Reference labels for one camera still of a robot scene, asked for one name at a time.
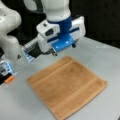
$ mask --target black background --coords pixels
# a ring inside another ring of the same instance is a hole
[[[22,17],[21,26],[10,34],[23,45],[32,40],[45,15],[28,11],[22,0],[2,1]],[[70,9],[72,16],[85,16],[86,37],[120,48],[120,0],[70,0]]]

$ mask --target blue component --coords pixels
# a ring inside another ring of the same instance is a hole
[[[76,31],[79,31],[80,30],[80,28],[78,27],[78,28],[75,28],[75,29],[73,29],[73,30],[71,30],[71,31],[69,31],[69,34],[71,34],[71,33],[73,33],[73,32],[76,32]],[[55,36],[55,37],[53,37],[53,38],[51,38],[51,39],[49,39],[47,42],[48,43],[50,43],[50,42],[53,42],[53,41],[55,41],[55,40],[57,40],[57,39],[59,39],[59,35],[58,36]]]
[[[59,41],[52,44],[55,52],[60,52],[61,50],[71,46],[74,43],[73,38],[69,34],[63,35]]]
[[[48,21],[50,24],[58,24],[60,26],[60,36],[69,32],[70,28],[72,27],[72,19],[71,16],[67,19],[60,21],[60,22],[52,22]]]
[[[15,74],[13,68],[11,67],[11,64],[9,61],[4,61],[3,66],[5,66],[5,69],[8,73]]]
[[[48,42],[52,42],[52,41],[58,39],[57,42],[52,44],[52,47],[55,52],[59,52],[65,48],[71,46],[74,43],[74,40],[73,40],[72,36],[70,36],[70,33],[75,32],[76,30],[79,30],[79,28],[73,29],[70,31],[70,28],[72,27],[71,16],[68,17],[66,20],[63,20],[60,22],[51,22],[51,21],[48,21],[48,22],[50,24],[58,24],[60,27],[60,33],[58,34],[58,36],[48,40]]]
[[[27,52],[23,52],[23,54],[26,56],[28,63],[32,62],[35,58],[30,56]]]

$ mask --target folded cloth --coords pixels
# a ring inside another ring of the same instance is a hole
[[[80,110],[107,85],[70,56],[33,75],[28,83],[57,120]]]

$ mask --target tabletop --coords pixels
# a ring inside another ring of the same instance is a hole
[[[120,49],[81,38],[77,47],[53,55],[40,55],[26,64],[10,84],[0,86],[0,120],[55,120],[27,79],[66,55],[108,82],[107,88],[67,120],[118,120],[120,117]]]

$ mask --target table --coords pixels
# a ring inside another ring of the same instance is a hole
[[[68,48],[57,57],[40,55],[26,64],[9,85],[0,86],[0,120],[55,120],[28,85],[27,79],[66,55],[108,81],[107,88],[99,96],[67,120],[118,120],[120,50],[85,37],[78,42],[77,48]]]

